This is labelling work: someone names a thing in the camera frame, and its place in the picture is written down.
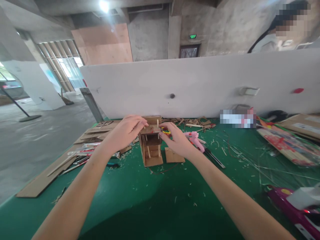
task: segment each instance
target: plywood board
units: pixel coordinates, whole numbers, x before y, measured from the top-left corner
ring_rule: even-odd
[[[132,62],[127,24],[73,30],[85,65]]]
[[[73,163],[75,157],[71,158],[68,162],[47,177],[48,173],[50,173],[68,157],[68,152],[72,152],[77,148],[79,148],[78,145],[73,145],[71,148],[69,148],[64,154],[61,155],[61,157],[54,161],[49,167],[40,173],[40,175],[35,177],[35,179],[33,179],[20,192],[18,192],[16,197],[38,197],[62,171],[66,170]]]
[[[258,114],[274,109],[318,112],[319,66],[320,49],[303,49],[83,66],[80,70],[97,104],[111,119],[127,114],[198,118],[218,117],[220,109],[243,103]],[[240,96],[243,86],[260,91],[253,97]],[[293,94],[299,87],[305,91]]]

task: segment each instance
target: concrete pillar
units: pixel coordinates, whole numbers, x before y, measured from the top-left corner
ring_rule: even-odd
[[[54,110],[65,106],[1,7],[0,22],[0,62],[19,78],[38,108]]]
[[[180,53],[181,15],[172,16],[171,8],[172,8],[172,5],[170,4],[168,59],[179,58],[179,53]]]

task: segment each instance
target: metal pole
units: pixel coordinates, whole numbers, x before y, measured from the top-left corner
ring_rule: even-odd
[[[96,119],[97,123],[102,122],[103,121],[103,117],[100,113],[100,110],[96,104],[96,101],[94,100],[89,88],[80,88],[80,91],[84,97],[84,99],[86,100],[94,118]]]

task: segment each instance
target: cardboard sheet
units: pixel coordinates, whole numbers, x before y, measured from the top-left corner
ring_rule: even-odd
[[[184,159],[184,157],[180,156],[179,154],[176,154],[170,148],[164,148],[164,149],[166,151],[167,163],[178,163],[178,162],[185,162],[186,161]]]
[[[298,114],[282,121],[279,125],[303,135],[320,139],[319,116]]]
[[[73,145],[64,154],[61,155],[56,161],[54,161],[49,167],[47,167],[40,175],[35,177],[30,183],[28,183],[20,192],[16,194],[16,197],[36,198],[38,197],[51,182],[64,170],[66,170],[74,161],[75,157],[71,158],[68,162],[58,168],[49,177],[47,174],[55,169],[61,162],[68,157],[68,152],[74,151],[79,146]]]

